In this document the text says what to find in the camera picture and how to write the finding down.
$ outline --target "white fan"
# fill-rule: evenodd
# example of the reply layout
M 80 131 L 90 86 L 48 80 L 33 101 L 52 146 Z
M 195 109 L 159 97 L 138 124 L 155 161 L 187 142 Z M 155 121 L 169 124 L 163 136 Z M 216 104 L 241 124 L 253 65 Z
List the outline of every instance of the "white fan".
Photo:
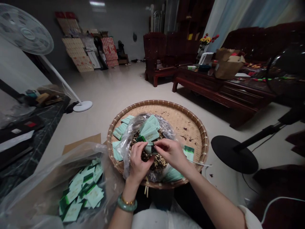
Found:
M 54 43 L 50 33 L 36 18 L 17 7 L 0 3 L 0 34 L 23 51 L 41 56 L 78 100 L 79 103 L 74 106 L 74 111 L 81 112 L 92 107 L 91 101 L 81 101 L 78 98 L 63 77 L 44 56 L 53 50 Z

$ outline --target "plastic wrapping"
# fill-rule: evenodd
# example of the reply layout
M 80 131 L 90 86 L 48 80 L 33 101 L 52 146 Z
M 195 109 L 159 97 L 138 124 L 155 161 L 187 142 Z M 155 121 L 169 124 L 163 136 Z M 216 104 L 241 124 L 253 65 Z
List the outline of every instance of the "plastic wrapping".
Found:
M 0 113 L 0 129 L 6 128 L 11 123 L 26 119 L 35 109 L 36 107 L 25 104 L 14 105 L 7 114 Z
M 122 156 L 123 161 L 124 161 L 124 172 L 123 172 L 123 177 L 124 179 L 127 179 L 129 176 L 130 172 L 130 142 L 133 138 L 133 136 L 139 131 L 140 127 L 142 124 L 151 116 L 154 114 L 151 113 L 141 113 L 135 116 L 132 120 L 130 120 L 127 129 L 125 133 L 121 137 L 121 143 L 117 145 L 116 150 L 118 153 Z M 160 130 L 166 135 L 166 138 L 176 140 L 176 134 L 174 132 L 174 129 L 172 126 L 169 124 L 168 121 L 166 121 L 164 118 L 161 116 L 155 115 L 155 117 L 158 119 L 160 123 Z M 155 171 L 149 170 L 147 173 L 147 177 L 150 181 L 152 182 L 159 182 L 163 179 L 163 177 L 166 174 L 166 171 L 169 168 L 169 164 L 165 168 L 162 169 L 157 169 Z
M 76 222 L 63 223 L 58 212 L 63 191 L 79 169 L 96 157 L 104 169 L 97 184 L 105 191 L 100 207 L 82 210 Z M 34 173 L 4 198 L 0 205 L 0 228 L 104 228 L 124 187 L 122 176 L 112 167 L 105 145 L 81 144 Z

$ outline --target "tiled floor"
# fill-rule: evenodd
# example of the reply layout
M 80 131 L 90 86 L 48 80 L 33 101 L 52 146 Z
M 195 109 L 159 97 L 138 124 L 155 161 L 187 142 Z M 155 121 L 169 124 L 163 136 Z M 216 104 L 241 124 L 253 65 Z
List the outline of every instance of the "tiled floor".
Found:
M 82 100 L 91 100 L 93 107 L 81 113 L 63 115 L 36 171 L 61 156 L 66 144 L 98 133 L 102 134 L 104 142 L 114 117 L 127 106 L 143 100 L 167 100 L 188 108 L 201 119 L 210 141 L 217 135 L 226 135 L 243 141 L 264 127 L 277 123 L 277 119 L 289 110 L 288 107 L 271 103 L 237 131 L 230 128 L 225 121 L 229 109 L 202 96 L 195 96 L 181 85 L 178 86 L 177 93 L 173 93 L 173 83 L 170 80 L 162 80 L 158 87 L 154 88 L 151 82 L 145 81 L 144 71 L 145 64 L 136 63 L 129 67 L 120 66 L 106 71 L 62 73 L 76 94 Z M 304 163 L 304 158 L 290 151 L 292 145 L 284 140 L 289 134 L 304 128 L 305 124 L 300 122 L 286 126 L 258 148 L 254 154 L 260 168 Z M 206 170 L 207 178 L 234 204 L 245 205 L 244 198 L 255 198 L 256 194 L 246 186 L 241 174 L 227 167 L 215 155 L 212 147 L 209 149 L 207 163 L 213 164 L 213 167 Z M 251 175 L 245 175 L 245 178 L 254 189 L 259 190 Z

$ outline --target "dark countertop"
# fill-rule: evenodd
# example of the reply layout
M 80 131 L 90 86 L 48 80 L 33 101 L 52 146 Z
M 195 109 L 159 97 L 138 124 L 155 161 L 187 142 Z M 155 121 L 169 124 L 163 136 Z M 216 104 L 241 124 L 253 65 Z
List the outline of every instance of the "dark countertop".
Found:
M 0 172 L 0 202 L 11 190 L 34 173 L 69 102 L 70 98 L 66 96 L 64 101 L 47 108 L 37 108 L 33 112 L 32 115 L 42 119 L 44 127 L 33 134 L 31 143 L 33 150 Z

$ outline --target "woven bamboo tray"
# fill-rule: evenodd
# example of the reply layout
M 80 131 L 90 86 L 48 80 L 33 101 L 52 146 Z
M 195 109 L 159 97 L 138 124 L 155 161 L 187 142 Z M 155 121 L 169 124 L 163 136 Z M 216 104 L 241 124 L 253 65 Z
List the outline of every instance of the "woven bamboo tray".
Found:
M 117 161 L 113 157 L 112 142 L 116 142 L 118 140 L 115 136 L 113 136 L 112 132 L 115 128 L 121 125 L 121 119 L 127 117 L 128 115 L 136 116 L 137 114 L 143 112 L 153 113 L 166 119 L 178 134 L 179 141 L 184 145 L 195 149 L 194 161 L 203 164 L 205 163 L 209 148 L 209 138 L 207 136 L 206 129 L 197 116 L 195 116 L 188 109 L 172 102 L 164 100 L 147 100 L 135 103 L 121 111 L 114 118 L 109 127 L 107 134 L 109 157 L 120 173 L 123 173 L 124 171 L 124 163 L 123 161 Z M 203 166 L 197 164 L 193 165 L 198 171 L 202 170 Z M 183 178 L 171 183 L 156 183 L 151 181 L 146 183 L 146 180 L 143 180 L 141 185 L 146 185 L 156 189 L 172 189 L 186 183 L 188 183 L 188 180 Z

